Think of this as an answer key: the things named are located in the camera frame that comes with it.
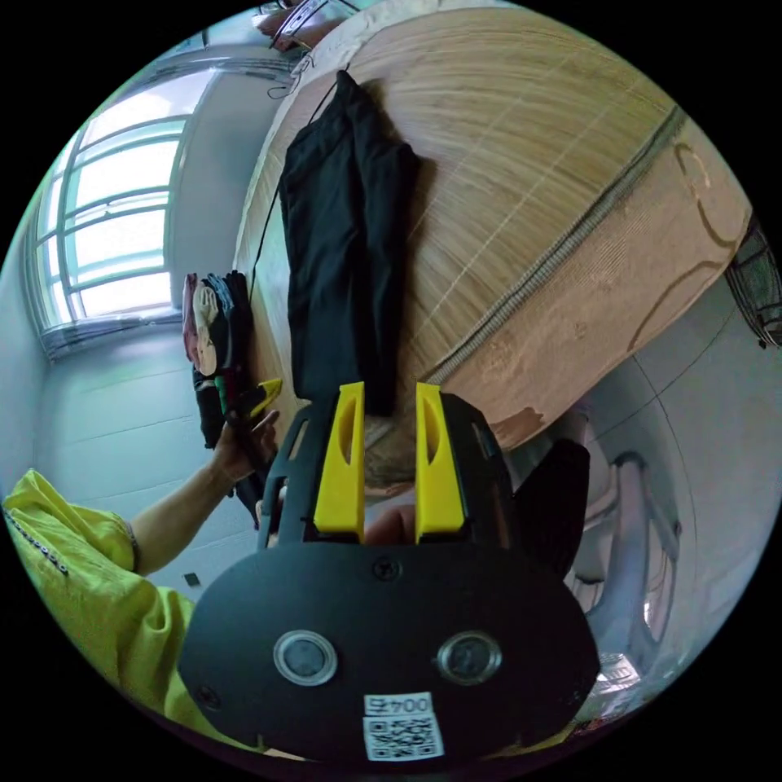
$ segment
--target window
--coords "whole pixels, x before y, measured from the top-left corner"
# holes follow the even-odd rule
[[[35,226],[47,329],[171,306],[166,217],[182,134],[213,71],[167,81],[86,123],[57,159]]]

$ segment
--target bed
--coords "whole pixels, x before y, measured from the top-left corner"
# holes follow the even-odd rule
[[[750,204],[705,134],[599,43],[504,2],[384,0],[298,66],[245,200],[234,268],[253,283],[253,373],[284,381],[282,430],[304,401],[275,191],[345,67],[424,160],[398,412],[367,419],[370,494],[413,480],[417,381],[519,446],[682,315],[745,234]]]

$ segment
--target hand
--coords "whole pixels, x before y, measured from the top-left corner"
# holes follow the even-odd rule
[[[275,438],[277,436],[275,421],[278,418],[279,411],[273,410],[253,430],[253,442],[265,462],[270,462],[275,456]],[[213,465],[226,479],[231,481],[231,485],[236,485],[253,473],[253,466],[242,450],[236,432],[228,424],[223,427],[220,439],[214,449]]]
[[[287,486],[284,486],[277,499],[279,508],[285,500]],[[258,524],[261,523],[263,503],[255,506]],[[397,505],[390,507],[364,534],[365,546],[401,546],[415,543],[415,505]],[[267,548],[277,545],[277,535],[272,534]]]

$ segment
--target screw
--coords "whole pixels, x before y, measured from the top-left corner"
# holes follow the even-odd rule
[[[207,709],[217,711],[220,708],[220,698],[217,693],[205,685],[198,691],[198,700],[206,706]]]
[[[387,556],[379,557],[372,566],[372,572],[375,578],[381,581],[393,581],[399,576],[402,569],[396,560],[389,559]]]

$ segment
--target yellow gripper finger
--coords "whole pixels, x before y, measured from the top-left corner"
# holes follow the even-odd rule
[[[315,504],[323,534],[355,534],[364,540],[364,383],[340,387]]]
[[[440,387],[415,389],[415,542],[462,529],[464,511]]]

